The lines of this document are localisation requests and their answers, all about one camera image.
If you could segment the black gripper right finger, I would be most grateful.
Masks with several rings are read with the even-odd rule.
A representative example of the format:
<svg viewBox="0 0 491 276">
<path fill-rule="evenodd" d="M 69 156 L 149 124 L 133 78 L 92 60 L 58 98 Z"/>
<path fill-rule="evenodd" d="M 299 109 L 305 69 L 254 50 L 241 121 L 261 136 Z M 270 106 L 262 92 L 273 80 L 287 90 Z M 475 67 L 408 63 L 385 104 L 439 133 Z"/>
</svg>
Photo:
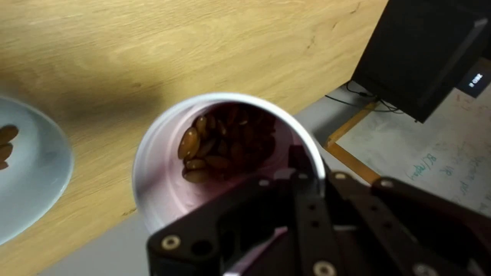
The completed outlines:
<svg viewBox="0 0 491 276">
<path fill-rule="evenodd" d="M 346 276 L 491 276 L 491 218 L 389 176 L 327 176 Z"/>
</svg>

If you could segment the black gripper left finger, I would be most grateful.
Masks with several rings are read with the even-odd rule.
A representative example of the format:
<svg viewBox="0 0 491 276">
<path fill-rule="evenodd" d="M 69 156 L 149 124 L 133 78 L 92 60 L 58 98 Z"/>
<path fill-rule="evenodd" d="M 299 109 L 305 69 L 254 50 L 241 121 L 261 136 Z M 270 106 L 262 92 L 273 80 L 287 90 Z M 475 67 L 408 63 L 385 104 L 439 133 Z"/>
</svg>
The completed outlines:
<svg viewBox="0 0 491 276">
<path fill-rule="evenodd" d="M 314 276 L 328 259 L 323 181 L 251 178 L 153 233 L 150 276 L 222 276 L 254 247 L 247 276 Z"/>
</svg>

